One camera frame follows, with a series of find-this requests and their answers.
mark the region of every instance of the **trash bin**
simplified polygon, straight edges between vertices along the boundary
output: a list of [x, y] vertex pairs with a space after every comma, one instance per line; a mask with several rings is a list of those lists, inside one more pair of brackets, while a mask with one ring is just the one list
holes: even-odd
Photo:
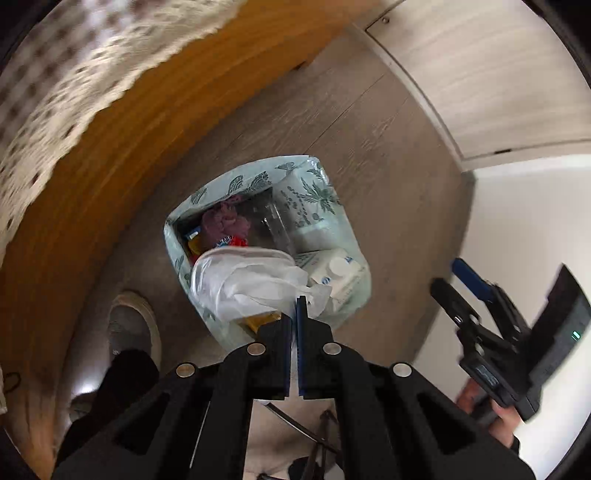
[[241, 165], [193, 193], [170, 213], [164, 224], [166, 248], [178, 280], [211, 334], [228, 352], [251, 343], [253, 337], [236, 322], [221, 322], [194, 298], [190, 289], [194, 261], [180, 231], [189, 219], [198, 218], [223, 200], [237, 194], [249, 197], [265, 190], [270, 190], [295, 254], [343, 248], [365, 267], [363, 277], [340, 310], [323, 313], [318, 319], [335, 330], [371, 296], [369, 265], [320, 161], [308, 155], [291, 155]]

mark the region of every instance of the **screw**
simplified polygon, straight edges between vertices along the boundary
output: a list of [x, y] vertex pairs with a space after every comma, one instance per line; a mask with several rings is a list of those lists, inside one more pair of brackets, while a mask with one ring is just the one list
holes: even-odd
[[392, 371], [397, 377], [409, 377], [413, 373], [413, 369], [408, 364], [396, 364], [392, 367]]
[[324, 347], [322, 347], [322, 350], [324, 350], [324, 352], [327, 353], [328, 355], [338, 355], [340, 353], [340, 351], [342, 350], [342, 348], [340, 347], [340, 345], [338, 343], [329, 342], [329, 343], [324, 344]]
[[180, 364], [177, 367], [177, 375], [181, 378], [190, 377], [195, 373], [195, 366], [192, 364]]
[[246, 349], [246, 351], [252, 356], [262, 355], [265, 353], [265, 350], [267, 349], [262, 343], [251, 343]]

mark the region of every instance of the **blue handle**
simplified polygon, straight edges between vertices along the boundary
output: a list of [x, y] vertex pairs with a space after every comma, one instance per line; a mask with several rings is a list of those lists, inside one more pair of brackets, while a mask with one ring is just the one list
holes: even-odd
[[464, 262], [461, 258], [456, 258], [452, 262], [452, 272], [459, 278], [468, 289], [482, 301], [492, 301], [493, 294], [491, 286], [480, 278], [480, 276], [472, 270], [470, 265]]

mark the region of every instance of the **pink cloth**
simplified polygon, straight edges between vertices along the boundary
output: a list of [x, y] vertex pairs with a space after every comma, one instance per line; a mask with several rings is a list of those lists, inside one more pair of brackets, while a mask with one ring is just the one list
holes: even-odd
[[213, 248], [227, 236], [248, 237], [251, 223], [236, 213], [236, 207], [229, 202], [209, 209], [201, 218], [201, 232], [205, 233], [206, 248]]

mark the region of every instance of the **plastic bag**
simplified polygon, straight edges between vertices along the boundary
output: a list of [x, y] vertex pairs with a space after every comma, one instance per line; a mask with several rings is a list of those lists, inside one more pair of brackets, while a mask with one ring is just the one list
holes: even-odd
[[185, 249], [183, 224], [236, 194], [253, 196], [271, 189], [294, 252], [343, 248], [365, 266], [366, 274], [337, 313], [325, 310], [318, 319], [334, 330], [359, 310], [371, 296], [371, 275], [345, 209], [318, 158], [289, 155], [240, 165], [213, 179], [176, 207], [166, 219], [164, 241], [178, 281], [203, 323], [226, 352], [253, 340], [239, 322], [221, 322], [191, 291], [194, 261]]
[[304, 295], [308, 315], [317, 317], [331, 287], [307, 287], [308, 274], [279, 250], [221, 247], [204, 253], [191, 272], [195, 299], [222, 322], [279, 310], [294, 318], [296, 299]]

